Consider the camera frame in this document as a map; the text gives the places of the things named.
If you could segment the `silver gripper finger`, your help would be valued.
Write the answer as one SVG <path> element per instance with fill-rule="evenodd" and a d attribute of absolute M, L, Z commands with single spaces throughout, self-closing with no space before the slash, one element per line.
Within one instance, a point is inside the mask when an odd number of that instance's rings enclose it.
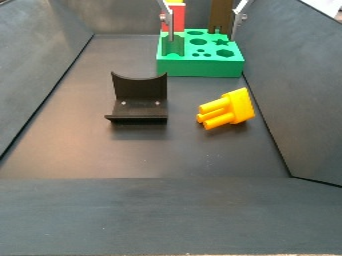
<path fill-rule="evenodd" d="M 161 10 L 159 19 L 168 27 L 168 40 L 173 41 L 173 12 L 168 7 L 165 0 L 156 0 L 156 2 Z"/>
<path fill-rule="evenodd" d="M 248 0 L 240 0 L 237 6 L 232 9 L 233 13 L 233 23 L 232 23 L 232 30 L 231 30 L 231 40 L 235 40 L 235 34 L 237 30 L 237 26 L 241 22 L 243 11 L 247 8 Z"/>

